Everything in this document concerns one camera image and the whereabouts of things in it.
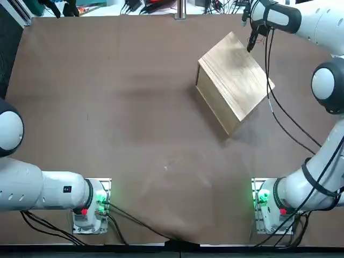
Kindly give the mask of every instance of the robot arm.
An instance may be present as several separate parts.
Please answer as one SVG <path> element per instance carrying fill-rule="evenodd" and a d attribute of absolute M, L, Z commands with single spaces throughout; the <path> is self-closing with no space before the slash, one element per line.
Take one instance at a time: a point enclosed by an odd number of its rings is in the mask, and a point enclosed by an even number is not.
<path fill-rule="evenodd" d="M 0 99 L 0 211 L 73 210 L 79 233 L 105 233 L 107 220 L 96 216 L 109 201 L 102 183 L 68 171 L 42 171 L 35 165 L 6 157 L 23 140 L 18 111 Z"/>
<path fill-rule="evenodd" d="M 253 0 L 243 14 L 245 24 L 251 18 L 253 31 L 262 26 L 296 34 L 327 49 L 344 55 L 344 6 L 341 0 L 313 0 L 293 7 L 271 0 Z"/>
<path fill-rule="evenodd" d="M 331 114 L 344 113 L 344 8 L 340 0 L 313 0 L 294 5 L 281 5 L 270 0 L 253 0 L 246 6 L 242 21 L 251 18 L 250 51 L 258 34 L 266 35 L 273 28 L 296 34 L 319 45 L 335 56 L 320 64 L 312 76 L 311 88 L 317 101 Z M 313 188 L 315 191 L 302 206 L 303 211 L 321 210 L 333 205 L 344 206 L 344 195 L 339 199 L 335 193 L 344 185 L 343 146 L 326 169 L 326 165 L 341 144 L 344 136 L 344 117 L 336 123 L 321 149 L 300 169 L 284 178 L 271 178 L 262 189 L 270 193 L 266 205 L 261 207 L 264 225 L 272 233 L 281 224 L 284 231 L 292 221 L 285 223 L 306 200 Z M 325 170 L 319 183 L 317 179 Z"/>

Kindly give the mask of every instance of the brown table surface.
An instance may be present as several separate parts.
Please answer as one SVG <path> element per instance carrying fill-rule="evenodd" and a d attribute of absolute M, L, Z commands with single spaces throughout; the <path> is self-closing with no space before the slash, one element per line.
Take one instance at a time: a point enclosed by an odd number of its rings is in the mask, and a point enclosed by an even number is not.
<path fill-rule="evenodd" d="M 24 29 L 7 100 L 21 113 L 25 138 L 13 155 L 43 170 L 111 177 L 112 201 L 146 223 L 186 240 L 248 244 L 251 177 L 293 172 L 310 154 L 274 121 L 265 99 L 235 132 L 224 132 L 195 92 L 197 60 L 230 31 L 245 44 L 240 16 L 36 18 Z M 253 50 L 264 66 L 264 45 Z M 328 53 L 277 32 L 270 77 L 287 111 L 323 142 L 336 117 L 312 96 L 310 79 Z M 317 147 L 276 113 L 288 130 Z M 70 229 L 66 211 L 37 214 Z M 304 245 L 344 246 L 344 210 L 315 212 Z M 118 217 L 130 243 L 164 238 Z M 0 243 L 55 243 L 19 212 L 0 214 Z M 82 236 L 118 243 L 113 231 Z"/>

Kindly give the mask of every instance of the black cable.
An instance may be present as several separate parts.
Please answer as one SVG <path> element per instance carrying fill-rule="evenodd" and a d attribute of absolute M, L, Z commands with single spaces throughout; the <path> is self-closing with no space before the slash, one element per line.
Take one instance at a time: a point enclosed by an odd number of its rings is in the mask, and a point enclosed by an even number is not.
<path fill-rule="evenodd" d="M 110 214 L 108 214 L 107 216 L 108 216 L 108 217 L 112 220 L 112 222 L 114 223 L 114 226 L 116 227 L 117 234 L 118 234 L 118 236 L 119 236 L 121 242 L 122 242 L 123 244 L 125 244 L 126 246 L 128 246 L 129 244 L 128 244 L 128 242 L 125 240 L 125 238 L 123 237 L 122 232 L 121 232 L 121 230 L 120 230 L 120 228 L 119 228 L 119 226 L 118 226 L 117 221 L 116 221 L 116 220 L 114 219 L 114 217 L 111 216 Z"/>
<path fill-rule="evenodd" d="M 293 221 L 293 223 L 290 224 L 290 226 L 285 230 L 285 232 L 283 233 L 283 235 L 281 236 L 281 238 L 278 239 L 277 242 L 274 244 L 274 247 L 276 247 L 276 246 L 278 245 L 278 243 L 282 241 L 282 239 L 283 239 L 283 238 L 285 237 L 285 235 L 289 232 L 289 230 L 290 230 L 290 228 L 291 228 L 292 226 L 297 225 L 297 222 L 298 222 L 299 220 L 301 220 L 301 216 L 302 216 L 303 214 L 305 214 L 305 213 L 307 213 L 307 211 L 305 211 L 305 212 L 303 212 L 301 215 L 299 215 L 298 218 L 295 218 L 295 220 Z"/>
<path fill-rule="evenodd" d="M 21 211 L 20 214 L 21 214 L 22 218 L 24 219 L 24 221 L 25 221 L 25 222 L 29 225 L 29 227 L 32 228 L 33 230 L 36 230 L 36 231 L 38 231 L 38 232 L 40 232 L 40 233 L 43 233 L 43 234 L 47 234 L 47 235 L 52 235 L 52 236 L 55 236 L 55 237 L 63 238 L 63 239 L 66 239 L 66 240 L 72 242 L 72 243 L 75 244 L 75 245 L 79 245 L 76 241 L 74 241 L 74 240 L 72 240 L 72 239 L 70 239 L 70 238 L 66 238 L 66 237 L 63 236 L 63 235 L 50 233 L 50 232 L 47 232 L 47 231 L 44 231 L 44 230 L 40 230 L 40 229 L 34 227 L 30 222 L 28 222 L 28 220 L 27 220 L 27 218 L 25 217 L 23 211 Z"/>
<path fill-rule="evenodd" d="M 234 14 L 235 8 L 237 8 L 238 0 L 234 0 L 233 3 L 235 3 L 235 6 L 234 6 L 233 11 L 232 11 L 231 14 Z"/>
<path fill-rule="evenodd" d="M 169 239 L 169 240 L 174 240 L 173 238 L 170 238 L 170 237 L 168 237 L 168 236 L 166 236 L 166 235 L 161 234 L 160 232 L 158 232 L 158 231 L 156 231 L 155 229 L 151 228 L 151 227 L 148 226 L 146 223 L 143 223 L 142 221 L 138 220 L 138 219 L 135 218 L 134 216 L 131 216 L 129 213 L 127 213 L 127 212 L 125 212 L 124 210 L 120 209 L 120 208 L 117 207 L 116 205 L 114 205 L 114 204 L 112 204 L 112 203 L 110 203 L 110 202 L 103 202 L 103 204 L 108 204 L 108 205 L 110 205 L 111 207 L 113 207 L 113 208 L 119 210 L 119 211 L 122 212 L 123 214 L 125 214 L 125 215 L 129 216 L 130 218 L 134 219 L 135 221 L 137 221 L 137 223 L 139 223 L 139 224 L 142 225 L 143 227 L 146 227 L 147 229 L 153 231 L 155 234 L 160 235 L 160 236 L 162 236 L 162 237 L 164 237 L 164 238 L 167 238 L 167 239 Z"/>
<path fill-rule="evenodd" d="M 322 179 L 322 177 L 324 176 L 326 170 L 328 169 L 329 165 L 331 165 L 332 161 L 334 160 L 334 158 L 336 157 L 338 151 L 340 150 L 340 148 L 342 147 L 344 143 L 344 136 L 342 137 L 342 139 L 340 140 L 337 148 L 335 149 L 334 153 L 332 154 L 331 158 L 329 159 L 328 163 L 325 165 L 324 169 L 322 170 L 321 174 L 319 175 L 319 178 L 317 179 L 317 184 L 319 184 L 320 180 Z M 287 219 L 282 222 L 279 227 L 277 227 L 277 229 L 275 229 L 275 231 L 268 236 L 265 240 L 263 240 L 262 242 L 258 243 L 257 245 L 255 245 L 254 247 L 260 246 L 264 243 L 266 243 L 269 239 L 271 239 L 278 230 L 280 230 L 280 228 L 289 220 L 291 219 L 308 201 L 308 199 L 312 196 L 313 192 L 315 191 L 315 187 L 312 188 L 312 190 L 310 191 L 310 193 L 307 195 L 307 197 L 304 199 L 304 201 L 300 204 L 299 207 L 297 207 L 294 212 L 292 214 L 289 215 L 289 217 L 287 217 Z"/>
<path fill-rule="evenodd" d="M 122 6 L 122 9 L 120 9 L 119 15 L 122 14 L 122 11 L 123 11 L 123 9 L 125 8 L 126 5 L 127 5 L 127 0 L 125 0 L 124 5 Z"/>
<path fill-rule="evenodd" d="M 269 49 L 269 60 L 270 60 L 270 52 L 271 52 L 271 45 L 272 45 L 272 41 L 273 41 L 273 37 L 274 37 L 274 30 L 273 30 L 273 34 L 271 36 L 271 41 L 270 41 L 270 49 Z M 314 139 L 309 133 L 307 133 L 289 114 L 288 112 L 281 106 L 280 102 L 278 101 L 278 99 L 276 98 L 273 89 L 271 88 L 270 82 L 268 83 L 271 95 L 273 96 L 276 104 L 279 106 L 279 108 L 283 111 L 283 113 L 286 114 L 287 117 L 289 117 L 289 119 L 304 133 L 306 134 L 316 145 L 318 145 L 319 147 L 321 147 L 321 144 Z"/>
<path fill-rule="evenodd" d="M 302 144 L 300 141 L 298 141 L 296 138 L 294 138 L 285 128 L 284 126 L 281 124 L 281 122 L 277 119 L 274 111 L 273 111 L 273 107 L 271 105 L 271 102 L 270 102 L 270 96 L 269 96 L 269 89 L 270 89 L 270 92 L 272 94 L 272 96 L 274 97 L 274 100 L 276 101 L 276 103 L 278 103 L 273 91 L 272 91 L 272 88 L 270 86 L 270 82 L 269 82 L 269 71 L 270 71 L 270 55 L 271 55 L 271 48 L 272 48 L 272 45 L 273 45 L 273 39 L 274 39 L 274 34 L 275 34 L 275 30 L 273 29 L 273 32 L 272 32 L 272 35 L 271 35 L 271 40 L 270 40 L 270 46 L 269 46 L 269 53 L 268 53 L 268 38 L 269 38 L 269 31 L 267 33 L 267 36 L 266 36 L 266 44 L 265 44 L 265 73 L 266 73 L 266 78 L 267 78 L 267 97 L 268 97 L 268 101 L 269 101 L 269 105 L 270 105 L 270 108 L 271 108 L 271 112 L 273 114 L 273 117 L 274 119 L 276 120 L 276 122 L 278 123 L 278 125 L 282 128 L 282 130 L 294 141 L 296 142 L 297 144 L 299 144 L 300 146 L 302 146 L 303 148 L 305 148 L 307 151 L 309 151 L 310 153 L 312 153 L 313 155 L 315 155 L 315 152 L 312 151 L 311 149 L 309 149 L 308 147 L 306 147 L 304 144 Z"/>
<path fill-rule="evenodd" d="M 294 243 L 292 243 L 290 246 L 288 246 L 287 248 L 290 248 L 290 247 L 297 247 L 298 245 L 300 245 L 301 241 L 302 241 L 302 238 L 304 236 L 304 234 L 306 233 L 306 230 L 307 230 L 307 227 L 308 227 L 308 223 L 309 223 L 309 218 L 312 214 L 312 211 L 309 212 L 309 214 L 306 216 L 306 221 L 305 221 L 305 225 L 300 233 L 300 235 L 297 237 L 297 239 L 295 240 Z"/>
<path fill-rule="evenodd" d="M 252 8 L 251 8 L 251 12 L 250 12 L 250 15 L 249 15 L 249 19 L 250 19 L 250 23 L 251 23 L 251 26 L 252 26 L 252 20 L 251 20 L 251 17 L 252 17 L 252 12 L 254 12 L 256 6 L 258 5 L 260 1 L 259 0 L 256 0 L 256 2 L 253 4 Z M 270 85 L 270 82 L 268 82 L 268 87 L 270 89 L 270 92 L 276 102 L 276 104 L 279 106 L 279 108 L 283 111 L 283 113 L 304 133 L 306 134 L 316 145 L 318 145 L 319 147 L 321 147 L 321 144 L 315 139 L 313 138 L 309 133 L 307 133 L 289 114 L 288 112 L 281 106 L 280 102 L 278 101 L 278 99 L 276 98 L 272 88 L 271 88 L 271 85 Z"/>
<path fill-rule="evenodd" d="M 49 228 L 50 230 L 55 230 L 58 232 L 61 232 L 62 234 L 64 234 L 66 237 L 73 239 L 74 241 L 76 241 L 79 245 L 87 245 L 85 242 L 81 241 L 79 238 L 77 238 L 76 236 L 59 229 L 58 227 L 54 226 L 53 224 L 51 224 L 49 221 L 46 221 L 45 219 L 40 218 L 39 216 L 31 213 L 30 211 L 24 211 L 23 212 L 25 215 L 27 215 L 31 220 L 35 221 L 36 223 L 45 226 L 47 228 Z"/>

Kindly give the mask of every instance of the wooden crate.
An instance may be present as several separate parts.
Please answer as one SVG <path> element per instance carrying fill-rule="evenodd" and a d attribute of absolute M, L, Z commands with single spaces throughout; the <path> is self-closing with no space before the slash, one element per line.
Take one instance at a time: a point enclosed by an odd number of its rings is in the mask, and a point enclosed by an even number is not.
<path fill-rule="evenodd" d="M 267 95 L 264 70 L 233 32 L 198 60 L 196 87 L 228 136 Z"/>

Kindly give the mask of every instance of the red button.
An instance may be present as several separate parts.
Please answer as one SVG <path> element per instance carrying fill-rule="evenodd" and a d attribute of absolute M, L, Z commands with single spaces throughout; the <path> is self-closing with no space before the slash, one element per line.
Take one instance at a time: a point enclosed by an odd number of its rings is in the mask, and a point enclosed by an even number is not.
<path fill-rule="evenodd" d="M 279 212 L 281 213 L 281 215 L 286 215 L 286 209 L 280 209 Z"/>

